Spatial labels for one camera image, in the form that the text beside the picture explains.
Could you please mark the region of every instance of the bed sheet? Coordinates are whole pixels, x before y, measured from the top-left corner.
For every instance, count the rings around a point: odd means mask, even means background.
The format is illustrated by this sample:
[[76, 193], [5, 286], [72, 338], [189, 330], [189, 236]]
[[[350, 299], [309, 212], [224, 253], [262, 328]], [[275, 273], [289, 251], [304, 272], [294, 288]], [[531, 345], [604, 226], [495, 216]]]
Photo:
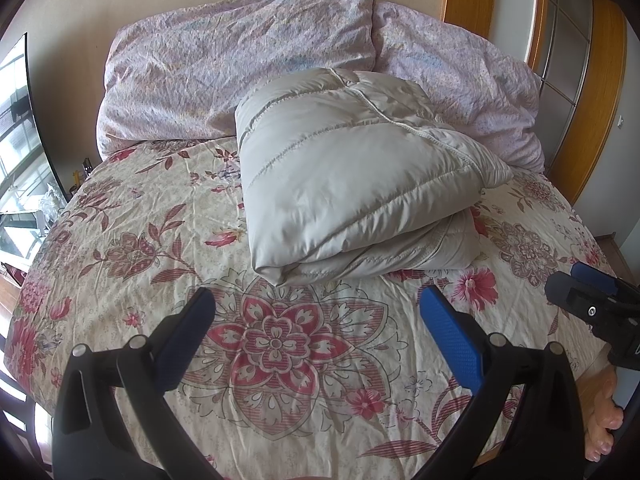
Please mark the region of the bed sheet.
[[[116, 153], [55, 224], [22, 289], [6, 364], [54, 409], [72, 347], [119, 348], [149, 334], [198, 286], [218, 312], [182, 384], [166, 394], [226, 478], [410, 478], [470, 399], [416, 307], [435, 283], [488, 332], [542, 348], [558, 340], [579, 376], [602, 343], [546, 302], [555, 270], [610, 272], [593, 237], [540, 174], [473, 207], [482, 253], [465, 270], [274, 288], [250, 268], [234, 138], [149, 141]], [[154, 456], [118, 390], [141, 455]], [[514, 387], [488, 443], [520, 399]]]

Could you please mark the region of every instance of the chair backrest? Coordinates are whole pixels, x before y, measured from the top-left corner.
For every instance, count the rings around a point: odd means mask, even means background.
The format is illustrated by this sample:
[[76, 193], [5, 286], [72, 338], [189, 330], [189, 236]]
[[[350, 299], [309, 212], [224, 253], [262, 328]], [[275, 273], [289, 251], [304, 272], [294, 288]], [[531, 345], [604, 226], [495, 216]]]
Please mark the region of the chair backrest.
[[[0, 335], [0, 350], [4, 354], [6, 339]], [[50, 480], [47, 471], [50, 466], [42, 460], [40, 446], [36, 440], [36, 403], [22, 389], [20, 384], [0, 370], [0, 380], [17, 390], [22, 398], [14, 397], [0, 388], [0, 463], [3, 477], [11, 480]], [[14, 417], [24, 428], [9, 422], [7, 416]]]

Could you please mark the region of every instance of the white wall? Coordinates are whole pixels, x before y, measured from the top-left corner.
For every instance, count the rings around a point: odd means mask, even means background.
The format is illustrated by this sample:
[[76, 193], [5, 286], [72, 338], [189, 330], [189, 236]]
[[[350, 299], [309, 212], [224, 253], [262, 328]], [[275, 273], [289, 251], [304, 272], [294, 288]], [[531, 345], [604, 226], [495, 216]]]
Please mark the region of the white wall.
[[[25, 32], [40, 134], [68, 189], [72, 172], [99, 161], [95, 121], [116, 31], [144, 17], [220, 0], [26, 0], [0, 40], [0, 59]], [[391, 0], [440, 16], [442, 0]]]
[[[616, 126], [622, 115], [622, 128]], [[640, 218], [640, 41], [626, 24], [626, 69], [618, 111], [575, 210], [595, 236], [622, 246]]]
[[636, 279], [635, 285], [640, 283], [640, 221], [626, 238], [620, 252], [625, 257], [626, 263]]
[[489, 41], [513, 57], [527, 60], [536, 0], [495, 0]]

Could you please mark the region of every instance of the pillow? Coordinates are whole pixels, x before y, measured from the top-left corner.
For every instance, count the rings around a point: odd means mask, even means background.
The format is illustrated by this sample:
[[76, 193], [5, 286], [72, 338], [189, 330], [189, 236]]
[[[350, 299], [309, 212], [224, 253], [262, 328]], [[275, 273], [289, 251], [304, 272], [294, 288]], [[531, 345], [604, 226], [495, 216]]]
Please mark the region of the pillow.
[[532, 131], [538, 78], [526, 63], [455, 25], [389, 2], [376, 2], [375, 71], [417, 82], [442, 120], [504, 162], [542, 172]]
[[262, 78], [316, 66], [371, 70], [374, 0], [231, 0], [121, 29], [97, 122], [103, 158], [140, 140], [235, 134]]
[[273, 285], [464, 268], [479, 253], [468, 208], [511, 178], [388, 75], [289, 74], [236, 122], [252, 267]]

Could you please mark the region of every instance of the tv screen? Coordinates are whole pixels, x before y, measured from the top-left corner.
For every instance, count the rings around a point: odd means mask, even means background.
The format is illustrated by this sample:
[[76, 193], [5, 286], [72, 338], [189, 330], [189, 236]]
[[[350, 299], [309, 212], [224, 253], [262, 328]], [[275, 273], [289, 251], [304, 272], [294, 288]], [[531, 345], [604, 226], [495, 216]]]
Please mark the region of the tv screen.
[[[0, 62], [0, 263], [27, 271], [65, 205], [31, 107], [25, 34]], [[7, 214], [27, 211], [43, 229], [8, 225]]]

